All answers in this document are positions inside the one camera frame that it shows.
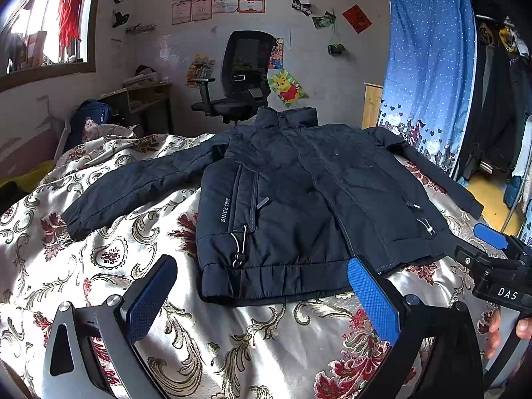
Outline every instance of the human hand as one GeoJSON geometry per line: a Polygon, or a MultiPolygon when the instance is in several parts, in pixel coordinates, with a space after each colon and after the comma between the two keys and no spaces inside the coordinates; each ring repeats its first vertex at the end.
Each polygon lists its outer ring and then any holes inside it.
{"type": "MultiPolygon", "coordinates": [[[[488,349],[484,353],[485,358],[492,358],[497,351],[499,345],[501,345],[501,334],[499,333],[499,328],[501,327],[501,312],[497,309],[491,321],[489,322],[489,333],[488,333],[488,349]]],[[[515,328],[515,334],[521,339],[531,340],[532,339],[532,318],[525,318],[520,320],[517,323],[515,328]]]]}

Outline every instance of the jacket collar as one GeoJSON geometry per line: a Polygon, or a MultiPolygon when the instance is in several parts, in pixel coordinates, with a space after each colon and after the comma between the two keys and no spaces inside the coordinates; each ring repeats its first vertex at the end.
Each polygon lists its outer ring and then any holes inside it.
{"type": "Polygon", "coordinates": [[[315,108],[297,108],[277,112],[272,108],[260,108],[255,117],[254,127],[268,129],[278,127],[280,129],[303,129],[318,125],[318,114],[315,108]]]}

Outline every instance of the white wall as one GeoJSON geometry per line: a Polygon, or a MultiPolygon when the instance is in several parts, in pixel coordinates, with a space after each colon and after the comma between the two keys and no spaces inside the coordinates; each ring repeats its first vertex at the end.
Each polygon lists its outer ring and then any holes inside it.
{"type": "Polygon", "coordinates": [[[47,139],[53,136],[50,126],[53,119],[49,113],[62,120],[70,116],[84,100],[98,98],[103,92],[121,88],[121,81],[135,74],[133,38],[124,33],[127,26],[135,25],[135,3],[136,0],[125,0],[116,5],[113,0],[99,0],[96,73],[45,79],[0,93],[0,178],[24,173],[43,158],[51,158],[50,154],[53,157],[50,149],[57,142],[47,139]],[[112,28],[113,9],[131,15],[125,26],[112,28]],[[121,42],[112,42],[111,38],[121,42]],[[49,133],[47,137],[42,136],[44,132],[49,133]],[[31,149],[23,146],[35,139],[39,141],[38,145],[33,146],[36,155],[32,159],[28,157],[31,149]],[[46,146],[39,148],[43,139],[46,139],[46,146]],[[25,153],[17,157],[20,151],[25,153]]]}
{"type": "MultiPolygon", "coordinates": [[[[318,109],[319,121],[360,125],[364,102],[364,82],[384,82],[388,60],[388,0],[310,0],[316,15],[325,10],[337,15],[337,27],[348,53],[327,54],[330,29],[316,30],[312,19],[292,9],[292,0],[266,0],[265,14],[215,14],[207,21],[171,25],[172,0],[137,0],[136,17],[143,24],[154,23],[157,30],[135,37],[136,63],[151,66],[174,83],[173,111],[177,133],[186,136],[226,129],[221,117],[205,117],[191,111],[200,101],[198,90],[185,86],[185,74],[195,53],[216,59],[214,76],[219,78],[227,38],[233,30],[264,30],[274,35],[289,34],[292,50],[285,51],[285,65],[310,96],[297,106],[318,109]],[[372,25],[357,34],[341,13],[358,4],[372,25]]],[[[211,98],[223,97],[220,82],[211,84],[211,98]]],[[[270,106],[284,109],[272,93],[270,106]]]]}

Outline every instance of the black coat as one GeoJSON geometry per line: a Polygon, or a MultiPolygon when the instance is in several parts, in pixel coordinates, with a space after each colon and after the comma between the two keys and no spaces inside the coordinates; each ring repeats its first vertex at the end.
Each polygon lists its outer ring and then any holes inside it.
{"type": "Polygon", "coordinates": [[[263,108],[253,127],[107,173],[63,218],[73,238],[84,238],[201,179],[196,242],[203,300],[249,305],[325,297],[350,289],[353,256],[388,272],[444,255],[445,218],[392,153],[480,216],[482,206],[469,192],[382,127],[318,126],[312,108],[263,108]],[[237,256],[244,227],[244,253],[237,256]]]}

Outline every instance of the floral bedspread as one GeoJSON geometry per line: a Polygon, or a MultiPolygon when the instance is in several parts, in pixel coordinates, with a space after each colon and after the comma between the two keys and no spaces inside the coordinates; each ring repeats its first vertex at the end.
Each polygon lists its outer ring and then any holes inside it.
{"type": "MultiPolygon", "coordinates": [[[[41,185],[0,217],[0,357],[41,396],[42,365],[58,305],[101,304],[123,294],[161,254],[178,276],[148,336],[137,343],[152,373],[172,397],[198,399],[350,399],[383,361],[379,340],[353,293],[299,303],[226,308],[196,292],[195,223],[200,188],[178,190],[145,205],[84,241],[72,241],[61,213],[105,173],[207,139],[156,135],[133,139],[127,129],[100,127],[95,139],[65,153],[41,185]]],[[[452,231],[474,244],[475,220],[414,165],[452,231]]],[[[426,304],[469,306],[480,343],[493,308],[471,294],[467,270],[450,258],[392,275],[403,293],[426,304]]],[[[127,397],[100,340],[94,348],[119,397],[127,397]]],[[[427,357],[424,346],[405,379],[411,392],[427,357]]]]}

